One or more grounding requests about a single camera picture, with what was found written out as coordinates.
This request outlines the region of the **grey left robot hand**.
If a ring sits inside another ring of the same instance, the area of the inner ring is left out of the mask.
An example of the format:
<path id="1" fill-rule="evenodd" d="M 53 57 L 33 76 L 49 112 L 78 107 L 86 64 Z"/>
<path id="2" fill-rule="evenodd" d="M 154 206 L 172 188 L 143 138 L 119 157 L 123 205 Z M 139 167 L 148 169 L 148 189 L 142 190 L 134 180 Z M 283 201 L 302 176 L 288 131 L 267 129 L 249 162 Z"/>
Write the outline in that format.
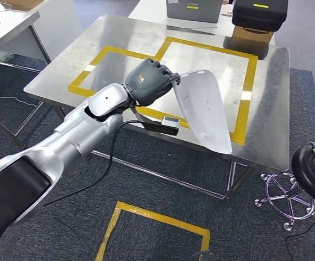
<path id="1" fill-rule="evenodd" d="M 136 103 L 145 107 L 168 93 L 173 84 L 180 84 L 180 81 L 179 74 L 148 58 L 129 73 L 124 85 Z"/>

